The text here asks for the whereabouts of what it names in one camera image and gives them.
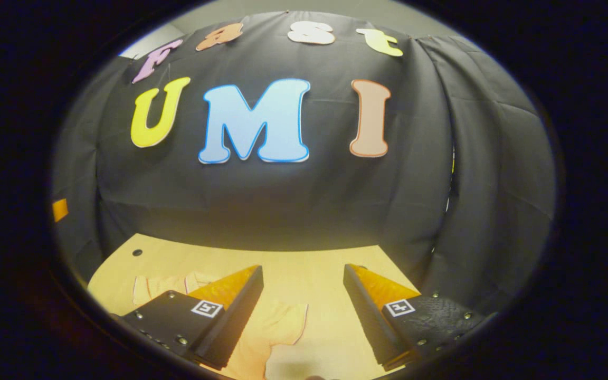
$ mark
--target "foam letter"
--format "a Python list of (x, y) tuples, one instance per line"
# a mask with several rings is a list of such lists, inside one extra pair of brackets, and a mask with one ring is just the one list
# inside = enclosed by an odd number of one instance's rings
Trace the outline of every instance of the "foam letter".
[(309, 148), (301, 140), (301, 102), (311, 85), (302, 79), (280, 79), (268, 86), (252, 110), (233, 84), (208, 90), (208, 124), (205, 147), (198, 153), (203, 164), (229, 161), (224, 146), (224, 130), (240, 159), (250, 156), (262, 128), (264, 144), (258, 156), (266, 162), (301, 162), (309, 158)]
[(152, 51), (147, 56), (147, 60), (145, 64), (142, 65), (140, 72), (137, 74), (137, 77), (133, 78), (133, 83), (139, 82), (146, 77), (149, 77), (151, 73), (154, 72), (154, 65), (160, 65), (164, 59), (168, 56), (171, 49), (175, 49), (182, 43), (181, 40), (171, 42), (167, 45), (161, 46), (157, 50)]
[(207, 36), (205, 36), (205, 39), (201, 41), (198, 46), (196, 46), (196, 50), (206, 50), (208, 48), (212, 48), (218, 43), (227, 43), (229, 41), (237, 39), (241, 34), (243, 34), (243, 32), (241, 32), (242, 28), (243, 24), (241, 24), (240, 22), (223, 26), (222, 28), (217, 29), (216, 31), (213, 31)]
[(183, 77), (173, 80), (164, 87), (166, 101), (164, 101), (164, 108), (161, 111), (161, 120), (152, 128), (147, 128), (147, 115), (149, 114), (151, 101), (159, 93), (159, 89), (145, 91), (135, 99), (135, 113), (130, 126), (130, 139), (135, 146), (140, 148), (151, 147), (166, 139), (173, 127), (179, 95), (189, 82), (191, 82), (189, 77)]
[(328, 24), (312, 21), (297, 21), (290, 25), (292, 32), (288, 32), (288, 38), (295, 42), (317, 43), (329, 45), (335, 41), (333, 31)]
[(355, 31), (364, 34), (365, 43), (367, 43), (370, 48), (379, 51), (379, 53), (392, 55), (394, 57), (401, 57), (403, 55), (402, 50), (391, 47), (388, 44), (389, 42), (398, 43), (398, 40), (394, 37), (387, 36), (384, 32), (377, 31), (377, 29), (356, 29)]
[(381, 157), (388, 151), (384, 140), (384, 104), (391, 92), (371, 80), (356, 79), (350, 85), (360, 99), (358, 135), (350, 142), (350, 152), (358, 157)]

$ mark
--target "letter m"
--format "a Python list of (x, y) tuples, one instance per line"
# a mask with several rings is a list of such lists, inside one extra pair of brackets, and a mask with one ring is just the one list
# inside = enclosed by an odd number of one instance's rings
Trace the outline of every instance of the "letter m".
[(205, 147), (198, 153), (203, 164), (229, 161), (231, 153), (224, 146), (224, 132), (240, 159), (250, 156), (263, 128), (264, 144), (258, 156), (266, 162), (302, 162), (309, 158), (309, 148), (302, 144), (302, 97), (311, 85), (302, 79), (280, 79), (268, 86), (252, 110), (243, 94), (233, 84), (208, 90), (208, 124)]

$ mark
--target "wooden table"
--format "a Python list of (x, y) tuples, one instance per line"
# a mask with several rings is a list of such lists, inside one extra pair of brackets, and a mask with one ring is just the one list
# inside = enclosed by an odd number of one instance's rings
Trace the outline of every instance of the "wooden table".
[[(133, 256), (134, 250), (142, 255)], [(260, 300), (308, 303), (304, 333), (294, 346), (275, 346), (267, 361), (270, 380), (304, 380), (310, 375), (363, 380), (386, 375), (343, 284), (344, 265), (364, 265), (410, 289), (415, 287), (378, 245), (313, 252), (260, 252), (200, 247), (133, 235), (99, 267), (89, 292), (108, 312), (125, 315), (135, 309), (136, 276), (173, 276), (202, 272), (217, 277), (263, 266)]]

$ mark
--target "fabric on table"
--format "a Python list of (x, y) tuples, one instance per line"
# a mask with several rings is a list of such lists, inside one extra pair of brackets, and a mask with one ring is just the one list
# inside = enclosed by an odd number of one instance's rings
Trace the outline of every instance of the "fabric on table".
[[(133, 286), (133, 303), (144, 305), (164, 291), (188, 294), (219, 279), (208, 274), (191, 272), (168, 277), (137, 276)], [(241, 333), (227, 366), (213, 372), (236, 380), (265, 380), (266, 363), (272, 346), (296, 344), (306, 326), (308, 305), (290, 305), (278, 300), (260, 298)]]

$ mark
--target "yellow letter u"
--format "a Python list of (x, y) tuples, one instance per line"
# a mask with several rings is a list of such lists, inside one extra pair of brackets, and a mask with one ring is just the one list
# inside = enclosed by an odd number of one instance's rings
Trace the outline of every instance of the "yellow letter u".
[(179, 95), (189, 82), (191, 82), (189, 77), (183, 77), (173, 80), (164, 87), (166, 101), (164, 101), (164, 109), (161, 111), (161, 120), (152, 128), (147, 128), (147, 115), (149, 115), (151, 101), (156, 97), (156, 94), (159, 94), (159, 89), (145, 91), (135, 99), (135, 113), (130, 126), (130, 139), (132, 139), (133, 144), (145, 148), (159, 144), (166, 139), (173, 127)]

